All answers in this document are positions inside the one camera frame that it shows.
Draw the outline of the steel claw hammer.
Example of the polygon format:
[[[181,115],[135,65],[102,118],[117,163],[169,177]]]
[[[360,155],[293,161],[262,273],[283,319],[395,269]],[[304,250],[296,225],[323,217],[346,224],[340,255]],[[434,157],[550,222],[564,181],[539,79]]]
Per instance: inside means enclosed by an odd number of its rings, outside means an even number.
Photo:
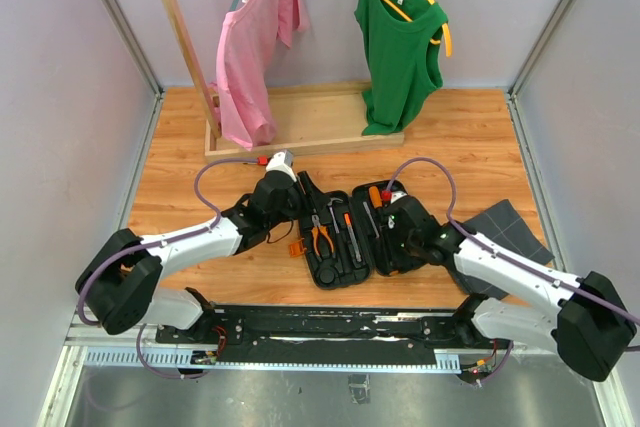
[[[338,225],[338,222],[337,222],[337,218],[336,218],[336,214],[335,214],[335,211],[334,211],[334,205],[335,204],[342,204],[342,203],[343,203],[343,200],[341,198],[330,197],[330,200],[329,200],[329,202],[327,204],[329,213],[330,213],[331,218],[332,218],[333,227],[334,227],[334,231],[335,231],[336,237],[339,236],[340,228],[339,228],[339,225]]]

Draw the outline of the orange handled pliers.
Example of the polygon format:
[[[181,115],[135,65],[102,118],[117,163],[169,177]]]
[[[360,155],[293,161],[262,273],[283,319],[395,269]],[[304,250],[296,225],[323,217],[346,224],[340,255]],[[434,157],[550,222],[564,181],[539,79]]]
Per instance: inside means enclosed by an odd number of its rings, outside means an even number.
[[[333,259],[336,253],[328,228],[320,222],[318,214],[312,214],[311,221],[313,224],[311,233],[315,257],[319,261],[329,258]]]

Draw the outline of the black plastic tool case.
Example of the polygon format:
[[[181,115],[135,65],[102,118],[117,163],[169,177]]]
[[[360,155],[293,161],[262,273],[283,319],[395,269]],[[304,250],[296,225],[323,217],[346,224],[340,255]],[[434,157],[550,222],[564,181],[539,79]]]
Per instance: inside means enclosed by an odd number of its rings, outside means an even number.
[[[341,190],[321,190],[325,194],[325,209],[321,212],[319,218],[320,222],[328,228],[336,253],[333,259],[329,258],[321,261],[315,257],[313,252],[311,233],[313,224],[311,215],[315,213],[309,208],[309,204],[301,187],[305,213],[298,220],[299,239],[289,245],[289,255],[292,257],[301,257],[306,261],[311,278],[317,287],[330,290],[357,285],[366,281],[373,273],[378,273],[374,266],[371,250],[373,232],[366,217],[362,202],[367,201],[371,209],[380,217],[382,227],[387,234],[388,221],[384,210],[388,205],[383,204],[379,209],[375,209],[371,205],[368,188],[372,185],[377,186],[380,192],[383,190],[403,190],[406,192],[401,182],[394,181],[394,183],[389,183],[387,180],[357,186],[349,193]],[[334,205],[334,211],[340,228],[340,233],[337,237],[327,207],[330,197],[337,197],[343,200],[342,204]],[[351,216],[352,225],[361,252],[362,261],[359,265],[356,263],[354,250],[344,220],[344,213],[346,212]],[[398,263],[399,274],[419,269],[426,264],[425,260],[398,256],[397,254],[394,254],[394,256]]]

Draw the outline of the black orange screwdriver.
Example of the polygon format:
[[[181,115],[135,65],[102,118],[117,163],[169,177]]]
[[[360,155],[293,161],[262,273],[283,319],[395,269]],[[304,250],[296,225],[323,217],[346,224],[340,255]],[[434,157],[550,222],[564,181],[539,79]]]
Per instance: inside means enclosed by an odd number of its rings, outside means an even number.
[[[380,217],[371,209],[367,201],[363,201],[362,205],[373,232],[371,250],[376,271],[387,277],[398,275],[398,263],[391,247],[390,237],[383,229]]]

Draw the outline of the small orange screwdriver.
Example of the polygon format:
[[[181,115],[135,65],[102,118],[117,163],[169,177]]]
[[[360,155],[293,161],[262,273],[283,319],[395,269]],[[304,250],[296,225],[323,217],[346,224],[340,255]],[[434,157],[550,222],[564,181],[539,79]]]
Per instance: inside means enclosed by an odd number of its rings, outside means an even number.
[[[381,198],[381,193],[379,188],[375,185],[372,185],[368,188],[368,192],[369,192],[371,205],[375,209],[381,208],[383,206],[383,203],[382,203],[382,198]]]

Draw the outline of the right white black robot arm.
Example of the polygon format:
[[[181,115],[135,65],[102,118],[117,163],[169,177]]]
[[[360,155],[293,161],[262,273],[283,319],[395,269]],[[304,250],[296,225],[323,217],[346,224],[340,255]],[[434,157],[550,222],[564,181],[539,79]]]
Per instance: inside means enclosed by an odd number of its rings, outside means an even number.
[[[440,224],[408,194],[385,191],[382,206],[393,245],[423,264],[483,280],[521,299],[511,305],[487,294],[470,295],[452,324],[463,346],[486,338],[526,344],[555,353],[575,373],[602,382],[636,336],[639,319],[606,276],[561,272],[454,221]]]

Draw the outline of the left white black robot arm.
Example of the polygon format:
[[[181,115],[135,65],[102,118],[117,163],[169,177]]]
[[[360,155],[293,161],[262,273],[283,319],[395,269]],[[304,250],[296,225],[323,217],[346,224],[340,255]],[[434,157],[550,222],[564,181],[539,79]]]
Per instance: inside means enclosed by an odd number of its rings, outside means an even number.
[[[212,306],[194,288],[160,287],[162,279],[217,258],[233,257],[267,240],[281,223],[304,212],[302,190],[288,167],[269,168],[252,193],[201,224],[159,235],[121,229],[108,239],[76,282],[78,314],[87,325],[118,335],[142,324],[174,327],[190,341],[214,330]]]

